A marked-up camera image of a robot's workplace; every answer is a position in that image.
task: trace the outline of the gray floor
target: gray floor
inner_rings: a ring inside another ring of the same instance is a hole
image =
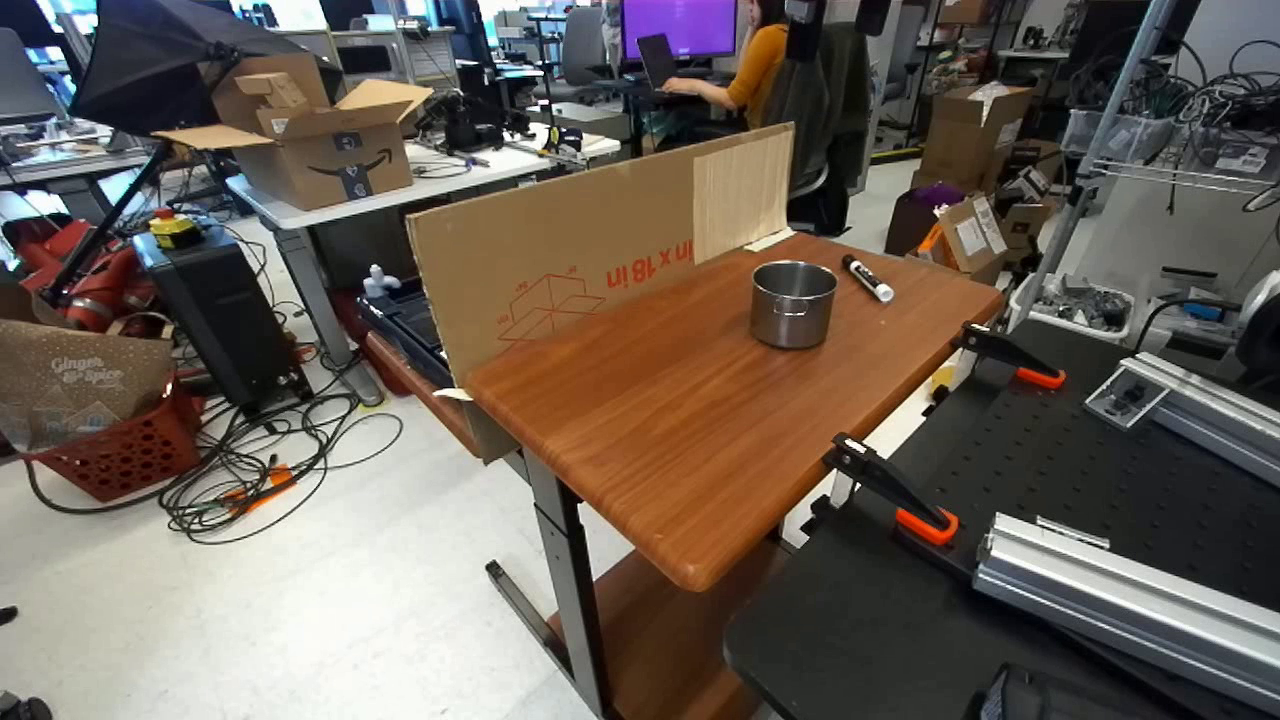
[[[871,173],[849,242],[882,242],[906,173]],[[56,515],[17,463],[0,467],[0,603],[20,606],[0,627],[0,690],[45,695],[61,720],[588,716],[481,573],[505,558],[550,606],[527,489],[474,463],[414,400],[358,414],[377,418],[335,459],[384,447],[388,414],[405,435],[227,547],[188,545],[150,503]],[[45,489],[85,503],[47,471]],[[629,551],[590,512],[588,535],[596,573]]]

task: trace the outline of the person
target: person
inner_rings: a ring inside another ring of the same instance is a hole
[[[789,61],[789,10],[784,0],[743,0],[748,21],[754,17],[754,31],[739,50],[731,82],[712,82],[696,74],[666,74],[658,90],[666,94],[700,94],[725,110],[739,110],[748,126],[760,126],[766,90],[776,82],[776,66]]]

